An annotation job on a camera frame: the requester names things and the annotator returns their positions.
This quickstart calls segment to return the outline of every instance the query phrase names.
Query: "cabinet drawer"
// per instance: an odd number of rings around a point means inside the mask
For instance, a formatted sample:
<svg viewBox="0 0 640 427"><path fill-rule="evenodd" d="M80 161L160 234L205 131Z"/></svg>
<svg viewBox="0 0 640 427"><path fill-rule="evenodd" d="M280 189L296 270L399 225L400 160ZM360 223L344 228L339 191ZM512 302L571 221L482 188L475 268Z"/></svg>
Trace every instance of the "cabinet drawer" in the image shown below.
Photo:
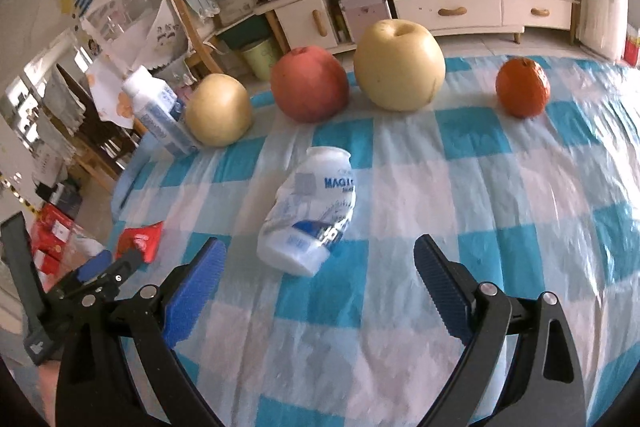
<svg viewBox="0 0 640 427"><path fill-rule="evenodd" d="M278 8L276 15L291 49L302 46L335 48L338 39L325 0L302 0Z"/></svg>
<svg viewBox="0 0 640 427"><path fill-rule="evenodd" d="M504 25L571 28L571 0L502 0Z"/></svg>
<svg viewBox="0 0 640 427"><path fill-rule="evenodd" d="M501 0L395 0L399 19L428 30L502 25Z"/></svg>

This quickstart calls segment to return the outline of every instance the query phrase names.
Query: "bolt head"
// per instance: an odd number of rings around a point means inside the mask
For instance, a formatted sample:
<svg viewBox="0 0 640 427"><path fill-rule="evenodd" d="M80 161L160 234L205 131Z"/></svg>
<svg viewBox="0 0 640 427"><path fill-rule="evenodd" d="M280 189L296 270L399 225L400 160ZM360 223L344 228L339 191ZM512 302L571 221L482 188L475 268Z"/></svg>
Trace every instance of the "bolt head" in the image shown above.
<svg viewBox="0 0 640 427"><path fill-rule="evenodd" d="M493 297L494 295L498 295L498 286L496 286L492 282L483 282L480 285L480 291L489 297Z"/></svg>
<svg viewBox="0 0 640 427"><path fill-rule="evenodd" d="M85 295L82 297L82 306L89 308L95 304L95 295Z"/></svg>
<svg viewBox="0 0 640 427"><path fill-rule="evenodd" d="M558 297L556 296L555 293L551 293L551 292L544 292L542 295L542 298L544 299L544 301L547 304L550 305L554 305L554 304L558 304Z"/></svg>
<svg viewBox="0 0 640 427"><path fill-rule="evenodd" d="M158 293L158 288L151 285L145 286L144 288L142 288L142 290L140 290L140 296L143 299L152 299L153 297L156 296L157 293Z"/></svg>

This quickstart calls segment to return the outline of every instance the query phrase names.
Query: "plastic bottle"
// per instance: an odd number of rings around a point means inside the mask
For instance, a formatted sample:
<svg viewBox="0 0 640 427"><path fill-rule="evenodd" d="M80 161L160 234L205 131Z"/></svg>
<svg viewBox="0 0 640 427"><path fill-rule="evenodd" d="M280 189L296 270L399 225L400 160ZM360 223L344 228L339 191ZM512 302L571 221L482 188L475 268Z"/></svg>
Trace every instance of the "plastic bottle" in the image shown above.
<svg viewBox="0 0 640 427"><path fill-rule="evenodd" d="M318 273L353 216L356 185L350 157L336 147L306 152L278 189L258 234L258 258L292 275Z"/></svg>
<svg viewBox="0 0 640 427"><path fill-rule="evenodd" d="M196 139L178 121L184 103L164 80L152 77L140 66L125 80L122 89L129 95L133 114L174 156L191 154L200 148Z"/></svg>

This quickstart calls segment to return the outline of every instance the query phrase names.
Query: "blue gripper pad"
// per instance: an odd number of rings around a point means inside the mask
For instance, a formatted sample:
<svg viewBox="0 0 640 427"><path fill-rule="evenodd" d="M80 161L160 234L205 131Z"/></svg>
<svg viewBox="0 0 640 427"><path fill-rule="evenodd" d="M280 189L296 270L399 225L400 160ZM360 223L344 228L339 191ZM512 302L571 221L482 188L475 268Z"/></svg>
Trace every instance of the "blue gripper pad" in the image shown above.
<svg viewBox="0 0 640 427"><path fill-rule="evenodd" d="M78 268L76 278L81 283L89 282L111 266L111 257L112 255L109 250L102 250L98 255L89 259Z"/></svg>
<svg viewBox="0 0 640 427"><path fill-rule="evenodd" d="M464 266L448 261L429 235L415 242L414 262L447 331L468 346L473 337L473 277Z"/></svg>
<svg viewBox="0 0 640 427"><path fill-rule="evenodd" d="M164 308L162 337L170 349L189 337L204 305L213 298L225 268L226 247L215 238L207 240L188 268L171 301Z"/></svg>

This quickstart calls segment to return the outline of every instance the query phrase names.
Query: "orange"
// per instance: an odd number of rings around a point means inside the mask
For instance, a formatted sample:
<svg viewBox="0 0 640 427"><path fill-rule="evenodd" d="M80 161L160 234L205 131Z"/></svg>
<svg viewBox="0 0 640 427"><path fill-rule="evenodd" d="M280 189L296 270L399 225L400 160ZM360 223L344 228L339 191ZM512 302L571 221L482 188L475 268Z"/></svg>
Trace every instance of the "orange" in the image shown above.
<svg viewBox="0 0 640 427"><path fill-rule="evenodd" d="M545 70L526 57L505 62L495 80L495 92L502 107L516 118L532 118L545 110L551 87Z"/></svg>

